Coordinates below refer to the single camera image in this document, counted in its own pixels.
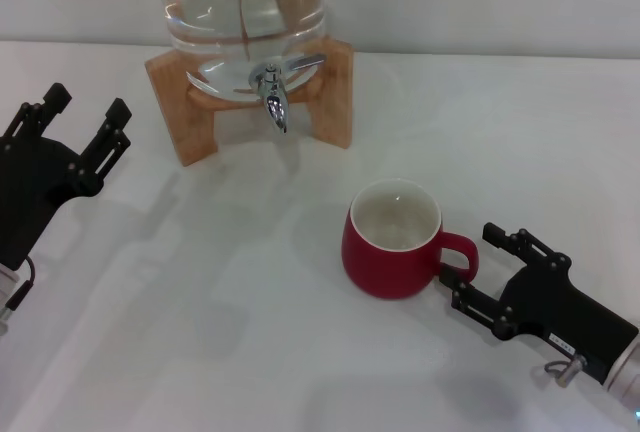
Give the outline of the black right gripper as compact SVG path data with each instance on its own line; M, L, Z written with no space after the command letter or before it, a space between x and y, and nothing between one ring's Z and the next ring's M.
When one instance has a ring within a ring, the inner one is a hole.
M556 349L567 357L584 357L584 372L603 384L639 329L574 287L566 272L571 259L527 229L507 234L488 222L483 240L528 267L507 282L498 301L465 281L453 267L442 265L439 281L451 290L451 307L490 329L499 340L528 334L551 343L557 337L561 343Z

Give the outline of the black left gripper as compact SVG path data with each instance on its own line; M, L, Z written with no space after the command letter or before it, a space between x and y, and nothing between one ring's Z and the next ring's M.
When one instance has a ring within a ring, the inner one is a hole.
M131 145L124 127L132 114L120 98L80 155L40 138L71 99L61 83L54 83L41 102L22 103L1 136L1 264L10 270L21 267L62 205L98 194Z

